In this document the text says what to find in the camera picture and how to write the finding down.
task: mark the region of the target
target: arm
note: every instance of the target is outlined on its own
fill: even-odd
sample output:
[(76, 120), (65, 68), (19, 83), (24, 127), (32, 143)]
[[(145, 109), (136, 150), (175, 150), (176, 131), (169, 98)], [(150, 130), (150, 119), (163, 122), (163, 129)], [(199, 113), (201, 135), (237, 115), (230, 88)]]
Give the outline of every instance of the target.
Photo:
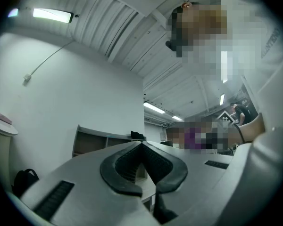
[(239, 123), (239, 126), (243, 125), (244, 119), (245, 119), (245, 115), (244, 115), (243, 113), (241, 113), (241, 114), (240, 114), (240, 123)]

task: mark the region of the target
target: pink object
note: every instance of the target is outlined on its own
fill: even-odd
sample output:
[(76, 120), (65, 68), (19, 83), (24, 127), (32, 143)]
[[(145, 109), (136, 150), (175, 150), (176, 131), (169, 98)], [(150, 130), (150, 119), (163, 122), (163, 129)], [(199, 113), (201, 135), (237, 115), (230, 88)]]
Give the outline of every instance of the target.
[(0, 113), (0, 120), (4, 121), (4, 122), (6, 122), (6, 123), (8, 123), (10, 125), (12, 123), (12, 121), (9, 118), (7, 118), (6, 116), (2, 115), (1, 113)]

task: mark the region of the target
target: ceiling light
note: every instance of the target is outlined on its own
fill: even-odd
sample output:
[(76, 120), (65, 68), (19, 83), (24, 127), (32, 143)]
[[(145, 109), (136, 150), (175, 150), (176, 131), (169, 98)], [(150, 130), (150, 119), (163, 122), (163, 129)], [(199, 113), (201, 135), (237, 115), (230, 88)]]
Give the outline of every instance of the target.
[(178, 120), (178, 121), (182, 121), (182, 119), (180, 119), (180, 118), (177, 117), (177, 116), (173, 116), (172, 118), (174, 118), (174, 119), (176, 119), (176, 120)]
[(33, 10), (34, 17), (48, 18), (63, 23), (70, 23), (73, 17), (73, 13), (68, 13), (64, 11), (45, 9), (45, 8), (35, 8)]
[(165, 111), (163, 111), (163, 110), (161, 110), (161, 109), (159, 109), (159, 108), (157, 108), (157, 107), (155, 107), (155, 106), (153, 106), (153, 105), (151, 105), (151, 104), (149, 104), (149, 103), (147, 103), (147, 102), (143, 103), (143, 105), (144, 105), (145, 107), (150, 108), (150, 109), (152, 109), (152, 110), (154, 110), (154, 111), (157, 111), (157, 112), (159, 112), (159, 113), (161, 113), (161, 114), (165, 113)]
[(225, 95), (222, 94), (221, 97), (220, 97), (220, 105), (223, 104), (224, 100), (225, 100)]
[(15, 16), (17, 16), (18, 15), (18, 11), (19, 11), (19, 9), (14, 8), (13, 10), (11, 10), (9, 12), (8, 17), (15, 17)]

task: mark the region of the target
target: white wall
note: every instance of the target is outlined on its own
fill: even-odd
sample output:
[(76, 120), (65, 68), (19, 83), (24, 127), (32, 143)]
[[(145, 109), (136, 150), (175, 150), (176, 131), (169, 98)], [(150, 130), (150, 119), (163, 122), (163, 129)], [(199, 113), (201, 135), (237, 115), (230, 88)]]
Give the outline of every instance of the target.
[(162, 139), (160, 134), (164, 133), (163, 130), (165, 129), (145, 123), (145, 136), (147, 137), (147, 141), (160, 143)]
[(78, 124), (144, 134), (142, 79), (77, 43), (61, 49), (22, 84), (25, 74), (67, 42), (21, 29), (0, 36), (0, 112), (19, 131), (10, 148), (12, 182), (19, 170), (33, 168), (42, 177), (69, 160)]

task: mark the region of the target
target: ceiling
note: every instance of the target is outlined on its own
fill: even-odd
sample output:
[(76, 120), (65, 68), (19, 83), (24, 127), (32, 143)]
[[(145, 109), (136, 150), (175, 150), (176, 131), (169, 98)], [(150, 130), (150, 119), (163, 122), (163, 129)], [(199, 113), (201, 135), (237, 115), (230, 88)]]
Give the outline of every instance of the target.
[[(144, 100), (165, 114), (145, 108), (145, 121), (170, 126), (173, 115), (186, 118), (219, 106), (220, 95), (235, 96), (241, 81), (213, 81), (195, 75), (165, 46), (166, 18), (186, 0), (22, 0), (17, 26), (31, 27), (71, 38), (104, 54), (143, 78)], [(220, 4), (221, 0), (189, 0)], [(33, 8), (52, 8), (74, 14), (70, 24), (36, 20)]]

